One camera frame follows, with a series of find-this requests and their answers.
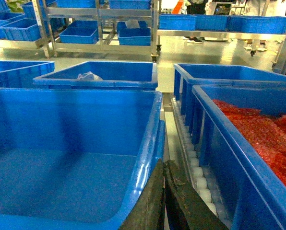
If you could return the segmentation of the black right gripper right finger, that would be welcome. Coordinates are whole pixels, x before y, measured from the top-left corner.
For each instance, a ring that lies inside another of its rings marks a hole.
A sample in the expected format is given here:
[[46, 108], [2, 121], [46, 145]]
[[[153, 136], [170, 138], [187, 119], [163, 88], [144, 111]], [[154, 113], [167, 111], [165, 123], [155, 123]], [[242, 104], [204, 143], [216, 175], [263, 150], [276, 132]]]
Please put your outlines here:
[[173, 160], [164, 163], [165, 203], [171, 230], [227, 230]]

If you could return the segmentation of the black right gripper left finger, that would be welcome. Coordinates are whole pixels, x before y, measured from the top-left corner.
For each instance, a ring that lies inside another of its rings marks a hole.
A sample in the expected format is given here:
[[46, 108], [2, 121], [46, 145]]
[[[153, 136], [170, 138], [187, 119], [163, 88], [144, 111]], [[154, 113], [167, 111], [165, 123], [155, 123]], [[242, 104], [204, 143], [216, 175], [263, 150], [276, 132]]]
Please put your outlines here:
[[137, 203], [120, 230], [162, 230], [165, 222], [163, 163], [158, 160]]

